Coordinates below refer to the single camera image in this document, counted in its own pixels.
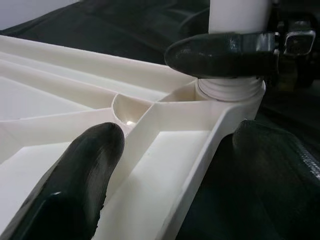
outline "white cylinder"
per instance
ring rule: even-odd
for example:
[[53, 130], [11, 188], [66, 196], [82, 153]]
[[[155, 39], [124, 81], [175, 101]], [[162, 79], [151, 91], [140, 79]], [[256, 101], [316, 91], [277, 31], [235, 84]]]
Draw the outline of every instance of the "white cylinder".
[[[209, 34], [263, 31], [268, 23], [272, 0], [210, 0]], [[199, 79], [197, 91], [220, 101], [243, 101], [254, 96], [262, 80], [256, 77], [238, 79]]]
[[262, 31], [271, 6], [272, 0], [210, 0], [209, 34]]

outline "black fabric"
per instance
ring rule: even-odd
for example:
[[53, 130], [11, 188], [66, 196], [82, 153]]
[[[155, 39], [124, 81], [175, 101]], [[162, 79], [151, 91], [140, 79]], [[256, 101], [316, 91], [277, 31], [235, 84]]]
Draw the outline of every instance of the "black fabric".
[[202, 21], [188, 20], [208, 7], [209, 0], [84, 0], [0, 34], [165, 64], [166, 48], [196, 33]]

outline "black gloved finger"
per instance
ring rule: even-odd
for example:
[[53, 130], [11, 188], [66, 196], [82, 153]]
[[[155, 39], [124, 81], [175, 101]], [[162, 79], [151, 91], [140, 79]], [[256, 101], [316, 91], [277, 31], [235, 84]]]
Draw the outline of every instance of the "black gloved finger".
[[269, 76], [277, 72], [274, 33], [200, 34], [171, 45], [166, 64], [200, 79]]
[[124, 144], [114, 123], [86, 130], [40, 179], [0, 240], [90, 240]]

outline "white tube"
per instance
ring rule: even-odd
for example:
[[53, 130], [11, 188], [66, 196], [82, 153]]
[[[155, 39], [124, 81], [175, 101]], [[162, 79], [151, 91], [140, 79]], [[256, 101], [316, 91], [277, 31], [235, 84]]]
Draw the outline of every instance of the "white tube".
[[209, 33], [254, 33], [268, 23], [272, 0], [211, 0]]
[[[209, 33], [254, 33], [268, 23], [272, 0], [210, 0]], [[243, 82], [241, 87], [236, 83]], [[242, 101], [254, 96], [262, 81], [255, 76], [241, 79], [199, 79], [197, 90], [220, 101]]]

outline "white plastic surface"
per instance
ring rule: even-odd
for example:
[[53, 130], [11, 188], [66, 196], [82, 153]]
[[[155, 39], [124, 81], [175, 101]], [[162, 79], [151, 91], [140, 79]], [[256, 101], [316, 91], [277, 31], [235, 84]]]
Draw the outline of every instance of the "white plastic surface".
[[208, 101], [167, 66], [5, 36], [0, 89], [0, 234], [74, 138], [121, 126], [95, 240], [173, 240], [221, 139], [255, 117], [265, 92]]

